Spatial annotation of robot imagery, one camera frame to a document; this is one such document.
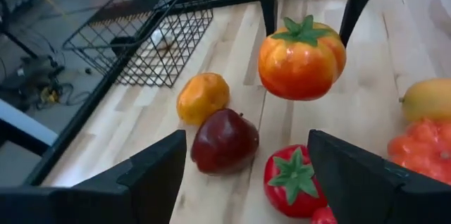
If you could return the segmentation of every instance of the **black wire basket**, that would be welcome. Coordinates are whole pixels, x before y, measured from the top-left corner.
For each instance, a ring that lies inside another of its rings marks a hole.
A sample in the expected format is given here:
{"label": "black wire basket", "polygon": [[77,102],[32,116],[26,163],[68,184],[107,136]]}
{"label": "black wire basket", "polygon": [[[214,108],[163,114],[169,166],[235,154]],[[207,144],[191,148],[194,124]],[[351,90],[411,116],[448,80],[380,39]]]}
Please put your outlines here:
{"label": "black wire basket", "polygon": [[110,0],[63,44],[116,83],[172,87],[213,19],[208,0]]}

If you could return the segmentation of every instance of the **fake fruit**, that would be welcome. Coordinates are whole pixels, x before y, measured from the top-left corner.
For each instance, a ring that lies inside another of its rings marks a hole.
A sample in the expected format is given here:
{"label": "fake fruit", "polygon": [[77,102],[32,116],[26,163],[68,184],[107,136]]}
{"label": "fake fruit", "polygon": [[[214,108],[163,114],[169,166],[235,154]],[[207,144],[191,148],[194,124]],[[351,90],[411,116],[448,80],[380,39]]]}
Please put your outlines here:
{"label": "fake fruit", "polygon": [[451,79],[435,78],[412,85],[400,99],[409,121],[422,118],[451,121]]}
{"label": "fake fruit", "polygon": [[311,224],[337,224],[330,207],[317,209],[311,217]]}
{"label": "fake fruit", "polygon": [[269,157],[264,171],[264,191],[277,210],[292,218],[309,218],[316,209],[327,206],[307,148],[300,144]]}
{"label": "fake fruit", "polygon": [[336,31],[315,23],[284,18],[285,27],[268,36],[259,53],[259,75],[272,94],[289,100],[322,97],[340,77],[346,64],[345,46]]}
{"label": "fake fruit", "polygon": [[177,98],[178,117],[188,125],[201,125],[230,101],[227,82],[216,73],[201,73],[183,87]]}
{"label": "fake fruit", "polygon": [[416,122],[387,150],[397,165],[451,185],[451,122]]}
{"label": "fake fruit", "polygon": [[250,164],[259,147],[255,126],[229,108],[209,116],[196,133],[191,159],[202,173],[234,173]]}

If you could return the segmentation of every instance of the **orange tomato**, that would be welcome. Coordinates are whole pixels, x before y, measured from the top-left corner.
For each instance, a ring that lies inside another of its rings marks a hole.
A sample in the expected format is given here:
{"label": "orange tomato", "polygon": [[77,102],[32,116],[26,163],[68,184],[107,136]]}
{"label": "orange tomato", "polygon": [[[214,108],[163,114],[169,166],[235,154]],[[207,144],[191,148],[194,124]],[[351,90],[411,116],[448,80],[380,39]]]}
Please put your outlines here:
{"label": "orange tomato", "polygon": [[268,36],[259,53],[259,75],[272,94],[289,100],[322,97],[346,64],[345,46],[329,26],[307,16],[302,23],[284,19],[285,27]]}
{"label": "orange tomato", "polygon": [[423,119],[387,146],[390,160],[451,185],[451,123]]}
{"label": "orange tomato", "polygon": [[178,117],[189,125],[201,125],[230,101],[227,82],[216,73],[201,73],[183,87],[177,98]]}

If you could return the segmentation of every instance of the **wooden table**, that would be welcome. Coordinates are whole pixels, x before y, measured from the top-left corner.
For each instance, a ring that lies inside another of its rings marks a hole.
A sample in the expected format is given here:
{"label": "wooden table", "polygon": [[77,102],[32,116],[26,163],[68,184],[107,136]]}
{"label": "wooden table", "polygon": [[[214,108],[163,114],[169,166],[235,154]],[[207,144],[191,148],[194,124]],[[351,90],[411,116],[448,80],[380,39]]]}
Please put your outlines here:
{"label": "wooden table", "polygon": [[[335,29],[345,7],[345,0],[279,3],[280,17],[301,20],[311,13]],[[323,98],[295,102],[269,94],[259,81],[265,35],[259,4],[214,9],[214,21],[174,88],[111,88],[44,185],[74,185],[177,128],[187,130],[191,144],[196,128],[179,121],[175,99],[193,75],[213,71],[230,85],[230,106],[258,126],[261,147],[251,168],[224,178],[202,175],[188,158],[171,223],[308,223],[268,204],[262,188],[268,156],[306,143],[312,128],[385,156],[387,141],[405,127],[398,97],[416,81],[451,77],[450,15],[451,0],[371,0],[348,44],[341,78]]]}

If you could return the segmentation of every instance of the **apple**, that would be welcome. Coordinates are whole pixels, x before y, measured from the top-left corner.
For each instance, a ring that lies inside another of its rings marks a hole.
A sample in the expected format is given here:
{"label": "apple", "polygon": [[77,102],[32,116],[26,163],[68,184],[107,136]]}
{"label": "apple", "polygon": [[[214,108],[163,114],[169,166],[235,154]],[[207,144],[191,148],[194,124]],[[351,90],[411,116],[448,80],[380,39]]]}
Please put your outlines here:
{"label": "apple", "polygon": [[227,175],[249,165],[259,147],[255,125],[229,108],[217,110],[200,126],[191,159],[200,172]]}

